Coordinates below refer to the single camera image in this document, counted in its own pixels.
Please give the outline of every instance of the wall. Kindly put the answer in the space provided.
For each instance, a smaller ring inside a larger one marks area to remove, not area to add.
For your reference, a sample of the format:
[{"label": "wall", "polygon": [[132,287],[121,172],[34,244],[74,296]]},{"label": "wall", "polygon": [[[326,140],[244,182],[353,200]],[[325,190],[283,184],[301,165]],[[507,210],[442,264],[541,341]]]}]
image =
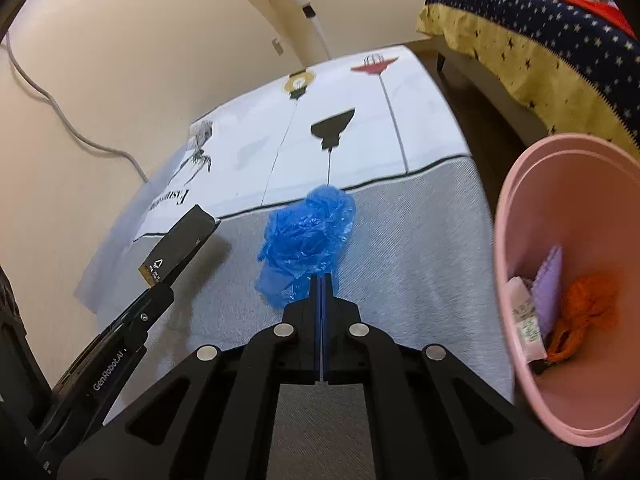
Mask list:
[{"label": "wall", "polygon": [[[313,3],[339,56],[418,39],[422,1]],[[278,33],[264,14],[249,0],[29,0],[12,45],[81,132],[130,151],[152,173],[192,120],[300,68],[289,45],[277,56]],[[302,57],[318,56],[304,44],[315,41],[310,30],[296,26],[299,11],[283,16],[276,28],[300,43]],[[95,335],[94,316],[73,290],[140,180],[127,161],[80,148],[4,50],[0,95],[0,264],[53,382]]]}]

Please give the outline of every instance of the floor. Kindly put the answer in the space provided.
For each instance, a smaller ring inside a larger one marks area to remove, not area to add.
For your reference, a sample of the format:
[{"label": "floor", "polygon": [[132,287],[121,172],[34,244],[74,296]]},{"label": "floor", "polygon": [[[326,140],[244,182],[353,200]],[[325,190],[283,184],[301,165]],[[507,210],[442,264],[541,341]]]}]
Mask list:
[{"label": "floor", "polygon": [[478,167],[492,215],[509,169],[525,150],[523,142],[498,110],[451,63],[436,70],[436,53],[418,58],[428,70],[453,110]]}]

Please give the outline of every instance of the purple sponge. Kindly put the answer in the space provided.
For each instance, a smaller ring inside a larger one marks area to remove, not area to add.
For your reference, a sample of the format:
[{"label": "purple sponge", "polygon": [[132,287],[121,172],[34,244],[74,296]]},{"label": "purple sponge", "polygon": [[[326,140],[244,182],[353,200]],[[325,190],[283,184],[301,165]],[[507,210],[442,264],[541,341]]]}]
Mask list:
[{"label": "purple sponge", "polygon": [[542,337],[549,334],[558,320],[560,303],[560,275],[562,273],[562,247],[551,247],[546,260],[536,274],[531,288],[531,297],[536,306],[536,315]]}]

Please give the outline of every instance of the gray cable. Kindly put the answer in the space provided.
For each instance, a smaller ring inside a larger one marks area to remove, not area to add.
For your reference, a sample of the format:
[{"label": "gray cable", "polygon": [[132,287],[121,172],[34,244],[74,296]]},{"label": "gray cable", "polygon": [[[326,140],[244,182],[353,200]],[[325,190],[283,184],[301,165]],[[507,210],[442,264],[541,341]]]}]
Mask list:
[{"label": "gray cable", "polygon": [[140,165],[138,164],[137,160],[135,158],[133,158],[133,155],[131,155],[130,153],[127,153],[127,152],[123,152],[122,150],[117,150],[116,148],[110,148],[109,146],[103,146],[102,144],[98,144],[97,142],[93,142],[92,140],[87,139],[84,135],[82,135],[80,132],[78,132],[78,130],[76,130],[73,127],[73,125],[69,122],[69,119],[66,118],[66,116],[63,113],[63,111],[60,109],[60,106],[58,105],[56,100],[53,98],[53,95],[51,95],[49,92],[47,92],[44,88],[41,88],[40,86],[38,86],[36,84],[36,82],[27,75],[27,73],[22,69],[20,64],[17,62],[17,60],[15,59],[15,56],[14,56],[14,52],[11,50],[11,42],[9,41],[9,32],[7,32],[5,37],[6,37],[6,50],[9,53],[9,59],[14,64],[15,69],[20,73],[22,78],[27,83],[29,83],[29,85],[35,91],[37,91],[40,94],[44,95],[44,97],[46,97],[48,99],[49,104],[51,104],[53,109],[56,111],[56,113],[58,114],[58,117],[60,118],[60,120],[66,126],[66,129],[69,130],[69,132],[76,139],[80,140],[80,142],[84,142],[85,144],[87,144],[88,146],[91,146],[92,148],[95,148],[96,150],[100,150],[101,152],[112,153],[113,155],[123,156],[124,158],[126,158],[131,164],[133,164],[133,167],[136,168],[136,171],[138,172],[138,174],[140,175],[142,180],[145,183],[147,183],[149,181],[149,179],[146,177],[145,172],[142,171],[142,168],[140,168]]}]

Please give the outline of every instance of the pink bucket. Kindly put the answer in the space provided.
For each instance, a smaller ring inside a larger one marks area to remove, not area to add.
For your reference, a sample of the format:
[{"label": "pink bucket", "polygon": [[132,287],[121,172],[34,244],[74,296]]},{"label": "pink bucket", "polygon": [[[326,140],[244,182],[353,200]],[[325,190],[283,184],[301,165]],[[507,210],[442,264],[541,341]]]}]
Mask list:
[{"label": "pink bucket", "polygon": [[[511,315],[505,284],[532,278],[562,245],[562,290],[578,276],[619,277],[620,322],[590,328],[568,361],[535,376]],[[640,402],[640,165],[609,142],[563,134],[540,140],[509,172],[495,219],[500,318],[516,377],[555,436],[597,446],[625,431]]]}]

